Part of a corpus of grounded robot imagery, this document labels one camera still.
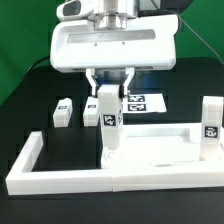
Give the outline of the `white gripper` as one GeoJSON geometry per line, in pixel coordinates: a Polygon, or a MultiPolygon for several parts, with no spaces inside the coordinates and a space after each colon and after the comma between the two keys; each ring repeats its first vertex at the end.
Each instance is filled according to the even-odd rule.
{"type": "Polygon", "coordinates": [[[86,69],[97,97],[95,69],[126,68],[119,96],[128,95],[135,68],[169,70],[176,63],[177,16],[137,15],[137,0],[68,0],[59,5],[50,62],[61,72],[86,69]]]}

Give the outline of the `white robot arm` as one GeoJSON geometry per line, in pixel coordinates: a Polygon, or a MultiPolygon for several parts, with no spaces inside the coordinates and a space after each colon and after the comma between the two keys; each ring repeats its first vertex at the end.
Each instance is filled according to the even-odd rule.
{"type": "Polygon", "coordinates": [[[140,16],[138,0],[68,0],[58,6],[50,62],[60,72],[84,70],[97,95],[98,70],[123,70],[127,87],[137,70],[176,64],[175,14],[140,16]]]}

